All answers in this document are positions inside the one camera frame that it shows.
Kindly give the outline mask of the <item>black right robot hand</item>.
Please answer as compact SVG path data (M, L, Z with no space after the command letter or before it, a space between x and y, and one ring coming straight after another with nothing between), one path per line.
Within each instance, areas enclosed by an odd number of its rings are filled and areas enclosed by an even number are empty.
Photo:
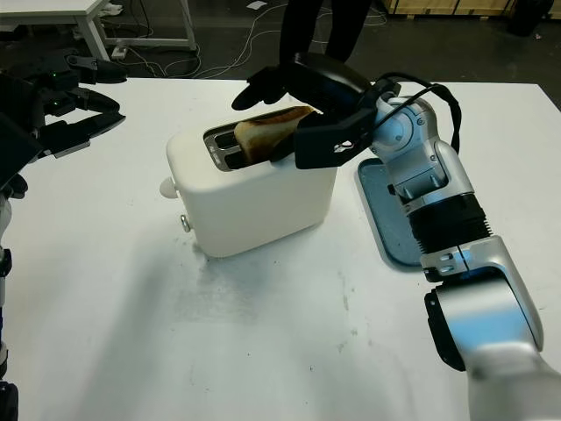
M272 161L293 153L299 169L337 168L371 146L377 114L373 86L343 62L323 54L295 54L250 76L231 108L276 103L286 94L315 111L273 150Z

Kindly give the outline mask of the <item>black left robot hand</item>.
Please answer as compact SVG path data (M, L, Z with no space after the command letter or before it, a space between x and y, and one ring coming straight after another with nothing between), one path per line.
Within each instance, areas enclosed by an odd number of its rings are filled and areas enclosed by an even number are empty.
M38 159L60 158L125 120L117 101L86 86L126 81L113 61L56 50L1 72L1 113L31 136Z

